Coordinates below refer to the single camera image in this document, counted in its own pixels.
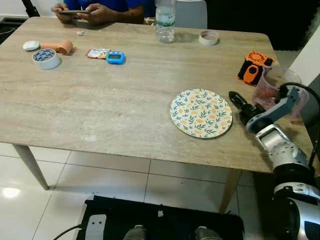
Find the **white chair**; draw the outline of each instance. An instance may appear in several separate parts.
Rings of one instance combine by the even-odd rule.
[[[207,29],[207,3],[204,0],[177,0],[175,26],[181,28]]]

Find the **clear plastic cup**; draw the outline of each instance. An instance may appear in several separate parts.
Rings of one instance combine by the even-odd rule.
[[[279,87],[288,82],[302,83],[300,77],[290,69],[280,66],[264,67],[252,96],[253,104],[260,104],[266,110],[272,108],[276,104]],[[299,89],[299,103],[291,114],[292,119],[298,116],[309,100],[309,94],[304,89],[297,88]]]

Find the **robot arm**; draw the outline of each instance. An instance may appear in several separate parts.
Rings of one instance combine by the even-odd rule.
[[[293,87],[269,110],[253,106],[237,92],[229,93],[239,109],[241,122],[268,152],[274,176],[275,233],[281,240],[320,239],[320,191],[316,187],[314,169],[308,166],[305,153],[275,121],[290,113],[299,101]]]

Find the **blue timer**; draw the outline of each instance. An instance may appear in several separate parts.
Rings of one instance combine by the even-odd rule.
[[[125,53],[122,51],[110,51],[105,58],[108,64],[124,64],[125,59]]]

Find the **smartphone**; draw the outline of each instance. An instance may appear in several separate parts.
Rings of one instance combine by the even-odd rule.
[[[64,10],[59,12],[60,14],[64,14],[64,15],[76,15],[77,13],[80,14],[89,14],[90,11],[86,11],[86,10]]]

